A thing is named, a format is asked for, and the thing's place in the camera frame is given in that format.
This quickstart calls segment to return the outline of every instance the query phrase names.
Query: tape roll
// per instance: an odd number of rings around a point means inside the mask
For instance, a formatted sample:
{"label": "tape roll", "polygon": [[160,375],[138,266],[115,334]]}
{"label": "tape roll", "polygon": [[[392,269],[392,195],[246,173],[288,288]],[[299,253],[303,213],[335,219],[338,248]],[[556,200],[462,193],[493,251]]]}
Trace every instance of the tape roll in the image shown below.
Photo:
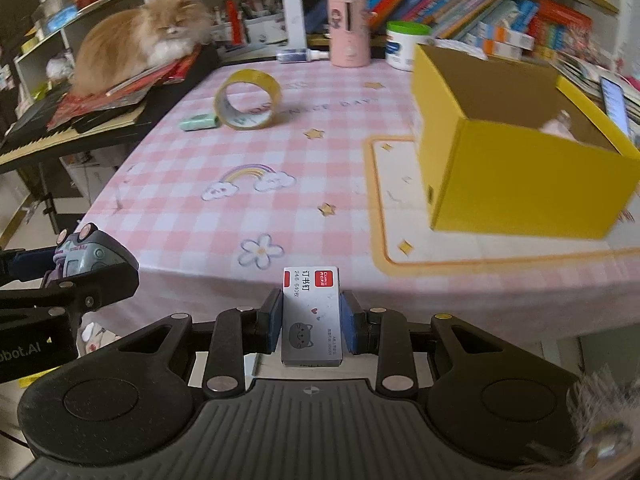
{"label": "tape roll", "polygon": [[[259,112],[241,112],[229,102],[226,89],[236,83],[248,83],[261,88],[271,99],[271,107]],[[278,82],[269,74],[243,68],[234,72],[218,90],[214,100],[216,114],[222,123],[235,130],[259,130],[268,126],[276,115],[276,109],[282,98],[282,90]]]}

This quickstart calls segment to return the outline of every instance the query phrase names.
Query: cat's white chest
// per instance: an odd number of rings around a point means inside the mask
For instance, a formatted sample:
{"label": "cat's white chest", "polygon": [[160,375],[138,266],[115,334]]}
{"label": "cat's white chest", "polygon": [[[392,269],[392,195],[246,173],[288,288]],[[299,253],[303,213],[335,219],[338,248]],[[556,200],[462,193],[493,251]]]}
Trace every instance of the cat's white chest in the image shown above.
{"label": "cat's white chest", "polygon": [[193,52],[195,44],[185,38],[176,40],[162,40],[156,43],[148,56],[149,66],[162,66],[176,59],[188,56]]}

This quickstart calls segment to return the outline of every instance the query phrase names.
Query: floor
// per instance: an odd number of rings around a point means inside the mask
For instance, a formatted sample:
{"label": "floor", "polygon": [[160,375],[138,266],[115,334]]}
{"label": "floor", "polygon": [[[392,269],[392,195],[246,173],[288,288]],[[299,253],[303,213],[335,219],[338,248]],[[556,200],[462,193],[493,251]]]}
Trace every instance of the floor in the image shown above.
{"label": "floor", "polygon": [[[56,206],[60,212],[83,212],[88,208],[88,203],[82,198],[67,198],[56,200]],[[55,244],[56,235],[49,224],[49,218],[42,214],[41,205],[28,224],[22,225],[7,247],[33,249],[47,247]],[[5,288],[25,288],[38,287],[39,280],[29,283],[11,283]],[[533,343],[527,345],[526,349],[532,353],[542,356],[542,345]],[[190,384],[197,385],[202,381],[206,354],[198,353],[196,365],[194,366]],[[420,386],[431,384],[431,375],[427,366],[424,354],[415,354],[418,382]],[[251,375],[265,378],[286,378],[286,379],[340,379],[347,377],[366,377],[372,382],[376,376],[377,359],[375,356],[345,356],[340,367],[336,368],[285,368],[280,361],[280,351],[276,350],[270,356],[247,356],[245,359],[245,369],[247,381],[251,380]],[[567,368],[574,368],[574,364],[569,364]],[[8,432],[18,438],[22,438],[17,425],[16,407],[22,395],[22,391],[17,381],[0,384],[0,430]],[[13,442],[0,437],[0,480],[13,478],[33,459],[30,451]]]}

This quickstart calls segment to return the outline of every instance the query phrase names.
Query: cloud print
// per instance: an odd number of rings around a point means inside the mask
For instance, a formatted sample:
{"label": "cloud print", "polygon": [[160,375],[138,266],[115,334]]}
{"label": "cloud print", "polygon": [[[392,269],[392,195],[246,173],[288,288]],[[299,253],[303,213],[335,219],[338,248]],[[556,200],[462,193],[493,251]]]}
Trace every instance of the cloud print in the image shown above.
{"label": "cloud print", "polygon": [[283,187],[291,187],[296,183],[296,179],[292,176],[279,171],[277,173],[267,173],[264,177],[257,180],[254,189],[261,193],[271,191],[273,189],[281,189]]}
{"label": "cloud print", "polygon": [[231,182],[214,182],[202,194],[203,200],[215,200],[235,195],[240,188],[234,186]]}

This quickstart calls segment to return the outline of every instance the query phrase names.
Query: cat's head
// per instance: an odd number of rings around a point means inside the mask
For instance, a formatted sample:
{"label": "cat's head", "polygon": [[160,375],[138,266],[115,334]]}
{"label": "cat's head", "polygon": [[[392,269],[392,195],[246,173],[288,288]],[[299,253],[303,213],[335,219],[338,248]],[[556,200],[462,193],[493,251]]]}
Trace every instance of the cat's head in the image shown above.
{"label": "cat's head", "polygon": [[311,329],[313,325],[304,323],[294,323],[289,327],[289,342],[293,348],[300,350],[301,348],[309,348],[313,346],[311,341]]}
{"label": "cat's head", "polygon": [[150,31],[160,40],[210,40],[213,22],[202,0],[149,0],[143,9]]}

